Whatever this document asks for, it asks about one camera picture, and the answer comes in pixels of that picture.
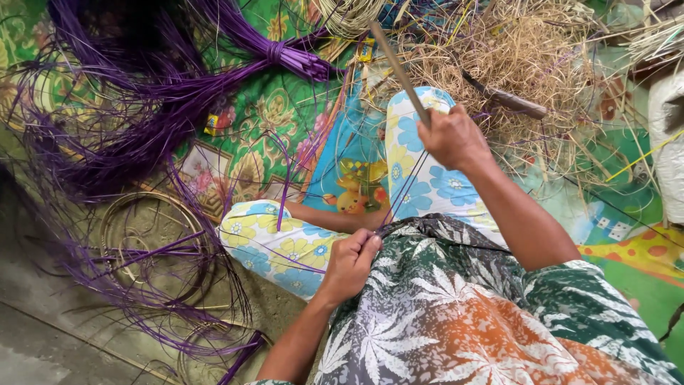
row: person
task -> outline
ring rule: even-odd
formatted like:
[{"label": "person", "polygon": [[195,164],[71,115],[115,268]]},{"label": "person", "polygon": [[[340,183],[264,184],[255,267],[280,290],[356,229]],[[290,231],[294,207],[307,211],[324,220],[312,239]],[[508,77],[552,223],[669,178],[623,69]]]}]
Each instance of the person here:
[{"label": "person", "polygon": [[464,108],[416,91],[430,128],[406,93],[388,107],[390,212],[255,201],[222,221],[231,255],[308,300],[252,384],[305,384],[329,322],[316,384],[684,384]]}]

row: batik cloth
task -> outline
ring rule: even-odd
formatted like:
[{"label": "batik cloth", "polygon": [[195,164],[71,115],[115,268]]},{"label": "batik cloth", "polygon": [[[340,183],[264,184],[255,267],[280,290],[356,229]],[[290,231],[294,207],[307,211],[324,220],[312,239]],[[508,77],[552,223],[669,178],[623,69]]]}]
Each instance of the batik cloth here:
[{"label": "batik cloth", "polygon": [[[455,104],[442,90],[415,90],[427,108],[447,113]],[[446,170],[425,151],[418,138],[418,120],[404,91],[392,97],[385,148],[393,219],[438,212],[472,225],[505,246],[494,219],[465,175]],[[278,231],[279,211],[280,204],[269,200],[235,204],[218,232],[228,252],[247,269],[308,301],[323,280],[332,243],[347,234],[294,219],[287,209]]]},{"label": "batik cloth", "polygon": [[[332,322],[316,384],[682,384],[596,266],[523,272],[440,214],[383,229],[361,293]],[[290,385],[261,380],[252,385]]]}]

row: floral pants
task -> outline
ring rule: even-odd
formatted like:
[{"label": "floral pants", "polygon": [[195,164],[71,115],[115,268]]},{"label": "floral pants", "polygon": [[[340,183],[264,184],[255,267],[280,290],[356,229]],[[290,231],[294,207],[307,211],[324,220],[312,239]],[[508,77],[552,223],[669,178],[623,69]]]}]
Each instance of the floral pants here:
[{"label": "floral pants", "polygon": [[[415,90],[427,108],[447,113],[455,104],[437,88]],[[468,223],[505,247],[497,224],[465,175],[446,170],[424,151],[418,120],[406,92],[392,97],[385,148],[393,220],[437,212]],[[332,243],[347,234],[292,218],[287,209],[278,231],[279,210],[279,203],[264,199],[238,203],[223,218],[218,233],[226,250],[247,269],[308,301],[321,284]]]}]

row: patterned shirt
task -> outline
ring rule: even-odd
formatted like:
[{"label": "patterned shirt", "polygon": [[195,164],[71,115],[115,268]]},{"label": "patterned shirt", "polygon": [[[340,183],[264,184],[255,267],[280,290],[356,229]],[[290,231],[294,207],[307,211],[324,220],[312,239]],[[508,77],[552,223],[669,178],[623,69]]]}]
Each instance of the patterned shirt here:
[{"label": "patterned shirt", "polygon": [[334,317],[316,384],[684,384],[596,266],[524,272],[440,214],[381,232],[365,287]]}]

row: forearm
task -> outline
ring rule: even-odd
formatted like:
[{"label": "forearm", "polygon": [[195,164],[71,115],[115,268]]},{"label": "forearm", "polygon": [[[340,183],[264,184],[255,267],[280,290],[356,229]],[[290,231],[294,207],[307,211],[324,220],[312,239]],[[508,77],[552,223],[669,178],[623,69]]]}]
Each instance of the forearm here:
[{"label": "forearm", "polygon": [[257,380],[306,383],[334,306],[314,295],[266,357]]},{"label": "forearm", "polygon": [[364,214],[329,212],[304,206],[301,203],[285,201],[285,207],[293,218],[338,233],[353,234],[359,229],[375,230],[382,225],[387,210]]},{"label": "forearm", "polygon": [[525,270],[581,258],[565,229],[508,178],[493,159],[479,162],[465,174]]}]

